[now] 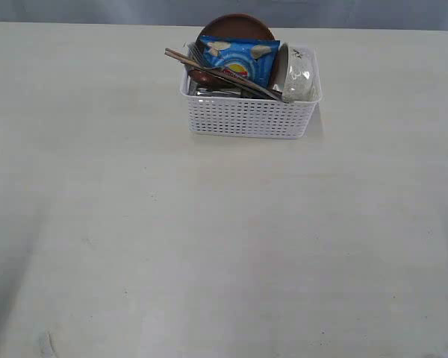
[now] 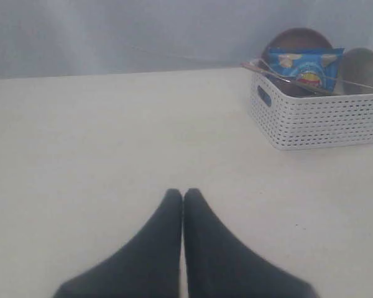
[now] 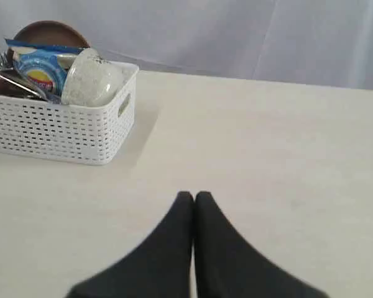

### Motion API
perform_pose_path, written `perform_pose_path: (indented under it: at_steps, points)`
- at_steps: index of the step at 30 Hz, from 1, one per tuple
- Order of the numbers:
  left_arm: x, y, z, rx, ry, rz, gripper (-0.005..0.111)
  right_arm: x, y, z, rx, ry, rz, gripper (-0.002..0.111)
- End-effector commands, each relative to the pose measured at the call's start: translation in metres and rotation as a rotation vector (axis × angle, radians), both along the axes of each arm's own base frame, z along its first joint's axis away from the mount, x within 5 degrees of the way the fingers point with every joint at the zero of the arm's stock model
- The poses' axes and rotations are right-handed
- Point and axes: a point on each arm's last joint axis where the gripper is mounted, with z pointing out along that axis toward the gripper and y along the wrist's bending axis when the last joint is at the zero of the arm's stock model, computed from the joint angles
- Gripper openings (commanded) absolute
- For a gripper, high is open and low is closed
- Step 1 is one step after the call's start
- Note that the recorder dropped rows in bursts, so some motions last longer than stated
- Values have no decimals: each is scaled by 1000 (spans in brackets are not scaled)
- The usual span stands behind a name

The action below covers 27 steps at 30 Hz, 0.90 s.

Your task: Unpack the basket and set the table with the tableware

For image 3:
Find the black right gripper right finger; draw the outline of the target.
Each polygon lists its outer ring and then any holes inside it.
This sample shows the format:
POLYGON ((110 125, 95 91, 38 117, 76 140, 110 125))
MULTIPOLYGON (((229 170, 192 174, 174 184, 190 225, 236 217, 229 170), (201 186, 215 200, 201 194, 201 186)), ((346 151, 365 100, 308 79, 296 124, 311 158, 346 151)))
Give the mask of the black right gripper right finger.
POLYGON ((327 297, 250 245, 208 191, 195 199, 195 276, 198 297, 327 297))

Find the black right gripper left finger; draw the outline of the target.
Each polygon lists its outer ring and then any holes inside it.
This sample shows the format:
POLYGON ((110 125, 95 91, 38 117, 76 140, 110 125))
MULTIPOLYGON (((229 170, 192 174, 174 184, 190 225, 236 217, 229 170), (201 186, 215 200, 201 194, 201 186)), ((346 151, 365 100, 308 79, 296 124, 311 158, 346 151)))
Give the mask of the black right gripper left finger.
POLYGON ((68 297, 189 297, 193 197, 177 194, 152 233, 105 270, 74 285, 68 297))

